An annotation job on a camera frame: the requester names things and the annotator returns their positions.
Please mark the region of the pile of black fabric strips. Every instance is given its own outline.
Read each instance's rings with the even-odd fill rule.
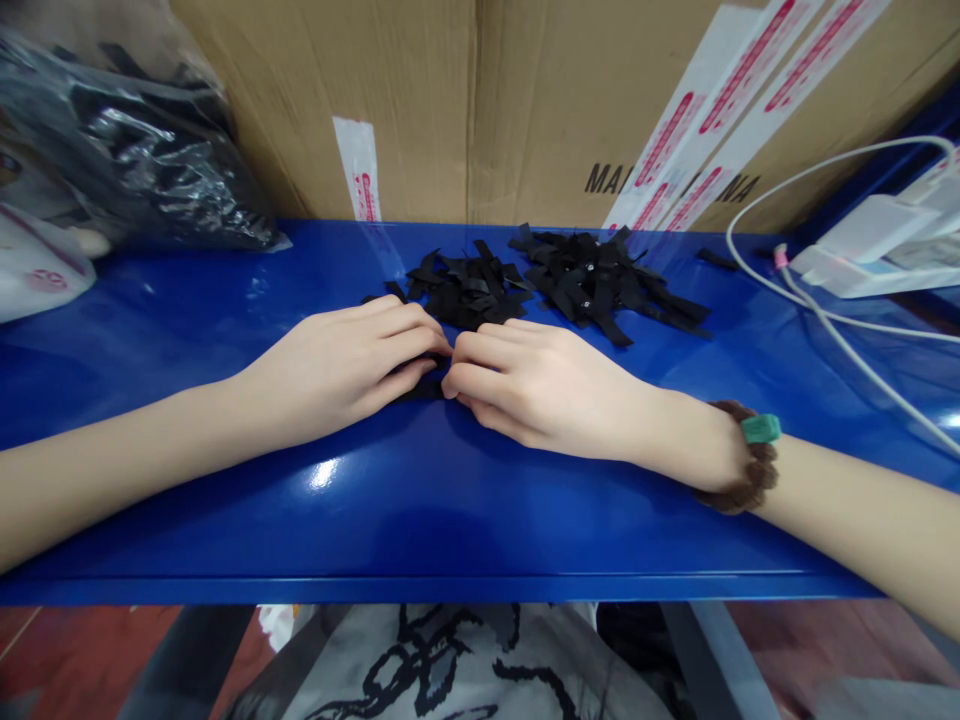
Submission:
[[[667,281],[630,258],[626,240],[629,228],[621,228],[609,242],[596,235],[554,232],[531,233],[520,226],[520,239],[510,247],[526,253],[534,265],[524,277],[579,328],[596,323],[610,342],[632,345],[613,319],[613,312],[629,308],[641,315],[671,325],[704,339],[713,336],[700,327],[710,309],[671,294]]]
[[[621,308],[710,339],[701,327],[710,309],[671,294],[663,277],[637,264],[639,258],[631,259],[629,236],[630,230],[622,228],[600,243],[590,233],[532,233],[524,224],[519,239],[510,241],[533,265],[523,277],[515,265],[501,262],[483,240],[476,240],[479,257],[450,258],[434,250],[407,273],[406,295],[396,282],[387,288],[404,302],[428,294],[426,311],[462,330],[523,317],[523,303],[533,298],[535,288],[546,298],[541,307],[557,308],[581,329],[596,323],[614,345],[633,344],[613,319]]]

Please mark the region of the forearm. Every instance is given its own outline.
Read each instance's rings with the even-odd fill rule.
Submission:
[[[219,386],[0,453],[0,572],[150,495],[259,449]]]
[[[960,497],[792,437],[757,509],[960,640]]]
[[[676,394],[665,408],[662,437],[685,437],[688,449],[654,453],[652,469],[701,487],[743,476],[749,458],[729,415]],[[777,487],[755,514],[960,639],[960,497],[793,437],[777,452]]]

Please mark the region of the red floor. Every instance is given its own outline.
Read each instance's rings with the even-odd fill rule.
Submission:
[[[145,606],[0,608],[0,704],[13,703],[9,714],[22,720],[113,720],[179,612]],[[254,615],[211,718],[272,657]]]
[[[892,600],[730,602],[727,608],[784,720],[814,717],[818,691],[839,677],[960,688],[960,675]]]

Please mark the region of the white cord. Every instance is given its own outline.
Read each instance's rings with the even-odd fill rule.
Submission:
[[[854,362],[854,364],[860,368],[861,372],[867,376],[867,378],[873,382],[878,388],[880,388],[887,396],[893,400],[897,405],[899,405],[910,417],[923,425],[927,430],[929,430],[940,442],[942,442],[946,447],[950,449],[955,455],[960,456],[960,444],[951,439],[945,432],[938,428],[932,420],[926,417],[923,413],[917,410],[913,405],[911,405],[900,393],[894,390],[882,377],[880,377],[877,372],[870,367],[866,361],[860,357],[856,350],[854,350],[850,343],[844,339],[843,335],[837,330],[836,326],[831,321],[844,322],[848,325],[854,325],[856,327],[867,328],[870,330],[878,330],[880,332],[893,333],[895,335],[908,335],[910,337],[921,337],[927,338],[930,340],[943,340],[946,342],[955,342],[960,343],[960,337],[955,337],[953,335],[942,335],[940,333],[932,332],[923,332],[921,330],[909,330],[907,328],[898,328],[890,327],[888,325],[877,325],[875,323],[868,323],[862,320],[854,320],[853,318],[844,317],[843,315],[836,315],[831,312],[827,312],[814,300],[809,293],[804,290],[801,290],[797,287],[797,284],[794,282],[793,277],[790,275],[790,270],[787,267],[781,269],[781,274],[783,275],[783,281],[787,284],[787,287],[790,288],[790,291],[784,290],[779,285],[770,282],[765,277],[761,276],[759,273],[754,272],[753,268],[749,267],[743,258],[740,256],[740,253],[737,252],[737,248],[733,244],[733,229],[736,224],[740,221],[744,215],[746,215],[750,210],[756,207],[759,203],[766,200],[768,197],[774,193],[782,190],[787,185],[790,185],[793,182],[796,182],[802,177],[820,170],[827,165],[830,165],[841,160],[846,160],[847,158],[854,157],[866,152],[873,152],[875,150],[883,150],[889,147],[896,147],[898,145],[911,145],[914,143],[930,143],[933,145],[939,146],[947,156],[947,163],[943,168],[942,172],[937,175],[933,180],[932,184],[936,184],[940,181],[941,178],[946,177],[954,171],[956,164],[956,158],[954,153],[956,152],[956,147],[949,140],[938,137],[936,135],[917,135],[915,137],[900,138],[898,140],[890,140],[888,142],[877,143],[875,145],[868,145],[867,147],[858,148],[857,150],[851,150],[850,152],[842,153],[836,157],[832,157],[828,160],[824,160],[817,165],[814,165],[811,168],[804,170],[793,177],[784,180],[779,185],[767,190],[767,192],[760,195],[753,202],[748,204],[743,210],[737,213],[736,217],[730,221],[730,225],[727,226],[727,248],[730,250],[730,254],[733,256],[734,260],[737,261],[737,264],[746,272],[750,277],[752,277],[757,282],[766,286],[770,290],[773,290],[775,293],[782,295],[791,302],[800,305],[801,307],[808,308],[811,310],[814,315],[817,316],[817,319],[823,324],[823,327],[827,330],[830,336],[837,342],[840,346],[840,349],[843,350],[847,356]],[[778,250],[784,250],[785,246],[780,246]]]
[[[733,220],[730,221],[730,225],[727,226],[727,248],[730,250],[730,254],[733,256],[733,259],[737,261],[737,264],[741,267],[741,269],[745,273],[747,273],[747,275],[752,277],[761,285],[764,285],[768,289],[772,290],[773,292],[779,295],[782,295],[783,297],[787,298],[787,300],[790,300],[791,302],[795,302],[797,305],[806,307],[806,303],[798,295],[795,295],[794,293],[791,293],[788,290],[784,290],[782,287],[780,287],[776,283],[770,282],[765,277],[755,272],[753,268],[751,268],[749,265],[747,265],[746,262],[744,262],[743,258],[740,257],[740,253],[737,252],[737,248],[733,244],[734,227],[736,227],[737,223],[740,222],[740,219],[744,215],[746,215],[748,212],[750,212],[753,208],[755,208],[761,202],[766,200],[768,197],[782,190],[783,188],[787,187],[787,185],[790,185],[796,182],[797,180],[799,180],[800,178],[804,178],[807,175],[810,175],[811,173],[815,173],[817,170],[820,170],[821,168],[824,168],[827,165],[831,165],[835,162],[840,162],[841,160],[846,160],[847,158],[851,158],[856,155],[862,155],[863,153],[866,153],[866,152],[873,152],[874,150],[883,150],[889,147],[897,147],[898,145],[913,145],[916,143],[930,143],[933,145],[938,145],[947,155],[946,167],[944,167],[943,171],[940,173],[940,175],[937,176],[937,178],[931,180],[932,183],[938,182],[940,178],[946,177],[947,175],[949,175],[954,171],[954,164],[956,162],[954,158],[954,152],[956,148],[954,147],[953,143],[951,143],[949,140],[945,140],[944,138],[938,137],[936,135],[917,135],[915,137],[900,138],[898,140],[889,140],[887,142],[877,143],[876,145],[868,145],[866,147],[857,148],[856,150],[851,150],[850,152],[845,152],[835,157],[829,158],[828,160],[824,160],[821,163],[817,163],[811,168],[807,168],[801,173],[797,173],[792,178],[788,178],[787,180],[784,180],[779,185],[776,185],[770,188],[765,193],[763,193],[760,197],[758,197],[753,202],[749,203],[745,208],[743,208],[743,210],[741,210],[736,214]],[[847,323],[848,325],[855,325],[856,327],[867,328],[869,330],[878,330],[880,332],[893,333],[894,335],[908,335],[910,337],[927,338],[928,340],[943,340],[944,342],[960,343],[960,337],[955,337],[953,335],[942,335],[940,333],[924,332],[923,330],[910,330],[908,328],[890,327],[889,325],[878,325],[876,323],[864,322],[863,320],[854,320],[853,318],[844,317],[843,315],[836,315],[832,312],[827,312],[826,310],[823,311],[823,314],[835,322],[843,322],[843,323]]]
[[[957,455],[960,455],[960,444],[954,442],[945,432],[943,432],[943,430],[934,425],[932,420],[911,405],[900,393],[890,387],[887,381],[880,377],[877,372],[870,367],[862,357],[860,357],[856,350],[850,347],[850,343],[846,341],[834,324],[830,322],[830,318],[827,317],[827,313],[822,307],[820,307],[817,301],[810,297],[806,291],[797,287],[797,284],[793,281],[793,277],[790,275],[790,269],[785,267],[781,269],[780,272],[783,275],[783,281],[787,284],[787,286],[793,290],[793,292],[803,298],[803,300],[807,303],[807,307],[810,308],[813,311],[813,314],[817,316],[821,323],[823,323],[823,327],[826,328],[828,333],[830,333],[830,336],[837,341],[837,345],[840,346],[840,349],[843,350],[851,360],[853,360],[854,364],[860,368],[863,374],[872,380],[874,385],[883,390],[891,400],[903,408],[903,410],[910,415],[910,417],[933,433],[936,438],[950,448],[950,450]]]

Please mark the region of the right hand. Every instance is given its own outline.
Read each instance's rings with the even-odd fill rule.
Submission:
[[[521,445],[608,460],[630,459],[659,393],[569,330],[515,319],[460,333],[443,391]]]
[[[460,333],[443,392],[521,445],[632,462],[702,490],[724,489],[748,460],[726,413],[649,385],[549,325],[511,319]]]

